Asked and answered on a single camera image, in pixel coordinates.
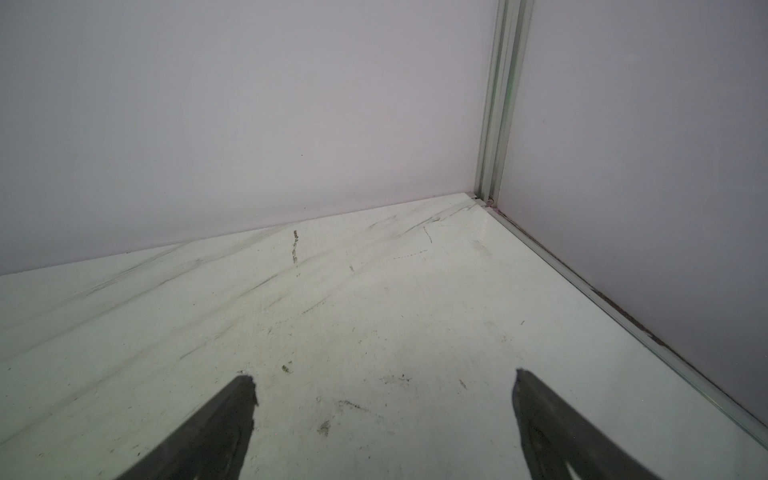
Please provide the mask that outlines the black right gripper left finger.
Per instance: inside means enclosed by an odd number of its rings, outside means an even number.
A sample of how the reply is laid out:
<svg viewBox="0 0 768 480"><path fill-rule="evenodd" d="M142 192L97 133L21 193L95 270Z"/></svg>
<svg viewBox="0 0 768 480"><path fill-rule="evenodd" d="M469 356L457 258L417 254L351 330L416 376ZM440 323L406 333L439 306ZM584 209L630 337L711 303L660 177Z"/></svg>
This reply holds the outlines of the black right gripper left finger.
<svg viewBox="0 0 768 480"><path fill-rule="evenodd" d="M233 378L121 479L237 479L254 429L256 383Z"/></svg>

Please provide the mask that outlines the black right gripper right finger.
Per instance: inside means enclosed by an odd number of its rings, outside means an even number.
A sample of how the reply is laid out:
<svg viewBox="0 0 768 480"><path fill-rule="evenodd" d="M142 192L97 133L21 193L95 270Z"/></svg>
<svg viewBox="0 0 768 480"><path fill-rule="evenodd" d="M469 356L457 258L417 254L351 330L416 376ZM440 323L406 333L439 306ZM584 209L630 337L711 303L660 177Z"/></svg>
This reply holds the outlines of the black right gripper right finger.
<svg viewBox="0 0 768 480"><path fill-rule="evenodd" d="M533 479L655 479L532 372L511 393L522 452Z"/></svg>

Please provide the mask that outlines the aluminium corner frame post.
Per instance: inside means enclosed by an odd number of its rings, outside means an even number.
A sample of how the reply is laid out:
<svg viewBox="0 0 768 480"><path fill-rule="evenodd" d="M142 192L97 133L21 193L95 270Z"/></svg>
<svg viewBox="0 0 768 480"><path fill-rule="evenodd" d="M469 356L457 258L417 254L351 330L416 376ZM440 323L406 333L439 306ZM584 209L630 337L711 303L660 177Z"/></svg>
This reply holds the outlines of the aluminium corner frame post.
<svg viewBox="0 0 768 480"><path fill-rule="evenodd" d="M533 0L502 0L497 4L473 188L475 197L491 207L501 190L534 5Z"/></svg>

